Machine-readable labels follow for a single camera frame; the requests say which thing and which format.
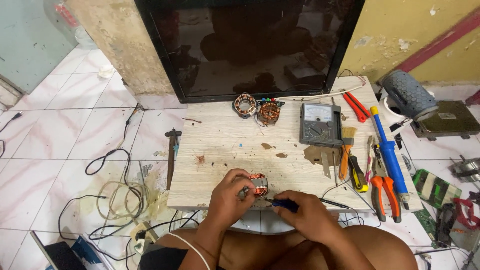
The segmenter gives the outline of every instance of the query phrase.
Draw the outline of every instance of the monitor screen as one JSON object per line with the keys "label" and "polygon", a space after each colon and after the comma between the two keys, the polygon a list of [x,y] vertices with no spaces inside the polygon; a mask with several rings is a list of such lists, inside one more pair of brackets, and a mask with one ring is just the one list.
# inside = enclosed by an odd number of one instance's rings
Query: monitor screen
{"label": "monitor screen", "polygon": [[325,87],[354,2],[170,0],[148,13],[169,79],[186,98],[268,95]]}

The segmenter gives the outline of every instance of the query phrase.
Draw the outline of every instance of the white tiled floor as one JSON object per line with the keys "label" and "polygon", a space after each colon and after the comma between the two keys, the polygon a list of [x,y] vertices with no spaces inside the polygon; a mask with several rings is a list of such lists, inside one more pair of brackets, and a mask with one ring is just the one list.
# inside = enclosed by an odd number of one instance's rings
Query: white tiled floor
{"label": "white tiled floor", "polygon": [[[38,231],[45,244],[59,241],[59,213],[70,199],[96,195],[107,182],[123,181],[127,164],[127,156],[123,152],[111,155],[98,174],[85,174],[85,168],[92,160],[115,149],[123,139],[125,122],[136,105],[118,73],[110,79],[97,76],[98,69],[106,64],[109,62],[100,50],[76,48],[31,95],[23,97],[14,108],[0,115],[0,127],[3,127],[18,111],[24,111],[21,118],[9,124],[0,134],[0,139],[7,143],[0,159],[0,265],[3,270],[45,269],[47,260],[29,232]],[[168,163],[168,139],[164,133],[172,128],[182,130],[182,117],[186,115],[187,106],[179,104],[174,95],[148,98],[143,103],[149,110],[132,116],[122,148],[130,152],[132,158],[129,181],[140,181],[137,176],[139,161],[142,166],[153,166],[149,176],[145,177],[145,184],[152,190],[160,191],[153,196],[161,202],[167,196],[162,192],[166,186]],[[480,106],[471,110],[480,118]],[[455,184],[463,190],[462,197],[468,196],[468,191],[476,190],[473,184],[461,184],[445,169],[451,162],[449,158],[458,159],[459,154],[466,158],[477,157],[480,142],[476,137],[470,140],[440,138],[436,142],[428,142],[416,138],[410,128],[405,129],[402,136],[406,145],[402,152],[412,159],[417,170],[426,169]],[[97,161],[88,172],[94,172],[100,165],[101,161]],[[111,194],[115,188],[115,184],[110,184],[103,194]],[[126,190],[117,193],[113,210],[123,208],[125,196]],[[129,196],[128,205],[135,204]],[[152,225],[171,220],[175,211],[161,203],[156,207],[158,211],[143,215],[146,220],[152,220]],[[91,233],[104,225],[105,221],[96,208],[95,198],[72,202],[62,217],[61,230],[73,233],[71,237],[76,238],[78,234]],[[99,200],[99,208],[108,215],[108,200]],[[180,212],[177,217],[190,215]],[[201,221],[205,215],[205,211],[200,211],[196,218]],[[378,226],[378,219],[372,214],[360,216],[367,225]],[[340,216],[343,220],[351,217],[351,214]],[[106,222],[107,225],[124,223],[125,219]],[[348,223],[359,222],[354,219]],[[179,226],[180,222],[172,225],[173,228]],[[114,237],[96,243],[111,255],[122,258],[131,228],[133,225]],[[168,226],[162,226],[156,232],[162,235],[167,229]],[[288,232],[292,227],[273,212],[249,212],[234,225],[234,229],[272,234]],[[398,236],[412,250],[430,249],[431,241],[413,214],[405,214],[401,224],[388,219],[380,229]],[[98,234],[112,231],[108,228]],[[458,270],[463,260],[464,255],[457,251],[435,253],[432,255],[432,268]],[[130,269],[134,269],[138,261],[138,256],[129,259]],[[112,263],[117,270],[126,269],[125,261],[112,260]],[[419,266],[424,269],[420,259]]]}

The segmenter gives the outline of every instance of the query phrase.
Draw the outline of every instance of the hand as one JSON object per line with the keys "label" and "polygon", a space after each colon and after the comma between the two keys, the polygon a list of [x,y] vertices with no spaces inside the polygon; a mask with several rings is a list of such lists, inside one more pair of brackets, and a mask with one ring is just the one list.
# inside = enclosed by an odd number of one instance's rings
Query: hand
{"label": "hand", "polygon": [[[249,176],[243,169],[228,171],[212,192],[205,221],[226,231],[247,212],[255,201],[255,185],[248,179]],[[241,199],[238,194],[244,187],[248,187],[249,191],[245,198]]]}
{"label": "hand", "polygon": [[310,241],[328,244],[343,231],[325,205],[315,195],[292,190],[275,195],[275,199],[290,199],[299,205],[296,214],[282,207],[274,207],[274,212],[295,227]]}

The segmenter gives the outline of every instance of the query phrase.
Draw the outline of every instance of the red utility knife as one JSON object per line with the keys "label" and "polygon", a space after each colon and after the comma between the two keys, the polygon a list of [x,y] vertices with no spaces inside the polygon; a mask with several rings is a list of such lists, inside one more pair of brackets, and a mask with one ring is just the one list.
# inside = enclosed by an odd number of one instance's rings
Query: red utility knife
{"label": "red utility knife", "polygon": [[365,123],[370,118],[368,110],[351,93],[343,94],[343,98],[352,107],[360,123]]}

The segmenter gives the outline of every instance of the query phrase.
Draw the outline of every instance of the orange pliers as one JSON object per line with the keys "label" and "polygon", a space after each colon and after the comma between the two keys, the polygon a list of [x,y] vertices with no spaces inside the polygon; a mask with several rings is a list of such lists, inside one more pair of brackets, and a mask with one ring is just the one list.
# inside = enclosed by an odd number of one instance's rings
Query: orange pliers
{"label": "orange pliers", "polygon": [[343,98],[352,107],[360,123],[365,123],[371,117],[368,110],[351,93],[343,94]]}
{"label": "orange pliers", "polygon": [[382,203],[382,188],[385,189],[388,200],[390,201],[390,207],[392,208],[392,218],[395,223],[400,223],[402,222],[401,208],[396,193],[393,190],[393,179],[387,176],[382,159],[380,157],[375,157],[374,159],[372,165],[373,178],[371,179],[373,208],[375,212],[377,212],[377,217],[380,221],[387,221]]}

